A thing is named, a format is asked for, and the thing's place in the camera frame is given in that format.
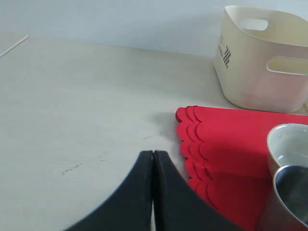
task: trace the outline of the white ceramic cup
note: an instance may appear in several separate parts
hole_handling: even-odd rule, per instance
[[[268,164],[272,175],[279,167],[308,167],[308,125],[280,124],[268,134]]]

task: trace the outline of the basket handle hole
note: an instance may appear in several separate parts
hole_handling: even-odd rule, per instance
[[[241,29],[246,30],[266,30],[268,28],[269,23],[263,19],[255,19],[255,18],[244,18],[238,22],[238,26]]]
[[[308,60],[277,56],[270,59],[267,66],[271,72],[302,76],[308,75]]]

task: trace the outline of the black object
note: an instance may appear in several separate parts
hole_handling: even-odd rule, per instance
[[[167,152],[143,151],[110,198],[66,231],[149,231],[152,202],[157,231],[240,231],[202,201]]]

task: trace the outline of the red placemat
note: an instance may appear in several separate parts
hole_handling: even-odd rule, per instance
[[[308,116],[189,106],[176,112],[191,188],[247,231],[254,231],[271,191],[268,132],[278,124],[308,124]]]

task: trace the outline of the white stick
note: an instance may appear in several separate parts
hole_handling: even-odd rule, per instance
[[[0,54],[0,58],[5,56],[7,53],[9,53],[11,50],[13,50],[15,47],[17,47],[19,44],[24,42],[27,38],[29,38],[29,35],[24,36],[21,40],[19,40],[17,43],[6,49],[4,52]]]

